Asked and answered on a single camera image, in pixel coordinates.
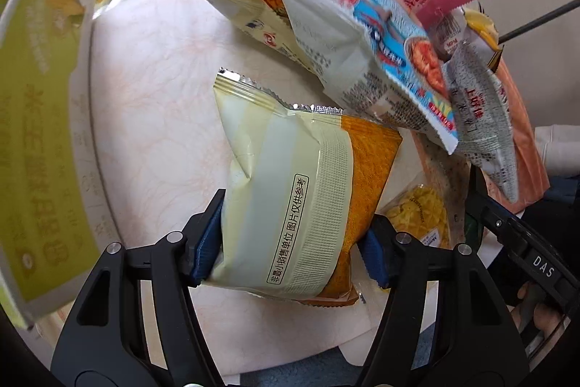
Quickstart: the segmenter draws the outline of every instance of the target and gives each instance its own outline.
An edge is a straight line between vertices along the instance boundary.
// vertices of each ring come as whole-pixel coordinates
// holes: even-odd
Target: orange snack bag
[[[500,66],[498,66],[495,74],[504,85],[508,97],[520,195],[517,202],[509,202],[498,187],[486,177],[487,191],[491,197],[507,210],[518,213],[528,205],[540,200],[544,192],[550,187],[550,182],[547,178],[546,168],[535,146],[534,129],[530,124],[526,106],[504,60],[500,61]]]
[[[338,262],[318,297],[342,299],[343,302],[311,301],[313,305],[320,306],[351,305],[359,298],[350,282],[350,249],[370,226],[402,140],[396,130],[347,115],[343,115],[341,127],[349,133],[353,147],[353,189]]]

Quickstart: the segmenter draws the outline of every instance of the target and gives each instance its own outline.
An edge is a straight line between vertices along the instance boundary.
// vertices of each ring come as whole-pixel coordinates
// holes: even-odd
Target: white snack bag
[[[342,108],[425,133],[449,154],[453,109],[427,33],[396,0],[283,0],[324,93]]]
[[[504,86],[465,42],[459,43],[443,72],[457,115],[455,152],[481,168],[510,202],[517,202],[517,164]]]

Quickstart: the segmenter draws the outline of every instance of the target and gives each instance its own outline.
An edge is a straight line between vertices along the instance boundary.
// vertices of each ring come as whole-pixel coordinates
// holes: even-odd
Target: finger
[[[521,323],[521,314],[520,314],[520,306],[514,307],[514,309],[510,312],[511,319],[515,323],[516,328],[520,328]]]
[[[544,337],[547,338],[556,329],[562,315],[555,309],[552,309],[544,303],[538,303],[534,309],[534,325],[542,330]]]
[[[520,290],[517,291],[517,298],[523,300],[526,298],[526,294],[528,293],[528,289],[530,288],[530,282],[526,282],[524,285],[520,287]]]

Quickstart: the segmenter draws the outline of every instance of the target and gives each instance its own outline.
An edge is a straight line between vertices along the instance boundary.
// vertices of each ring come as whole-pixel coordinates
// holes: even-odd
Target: blue gripper pad
[[[191,270],[191,277],[196,284],[207,279],[214,267],[216,258],[221,248],[221,208],[223,201],[219,203],[214,215],[205,228],[204,234],[195,248],[195,264]]]
[[[387,272],[385,254],[381,243],[376,238],[375,231],[372,228],[369,229],[358,245],[370,278],[374,279],[379,287],[388,287],[389,273]]]

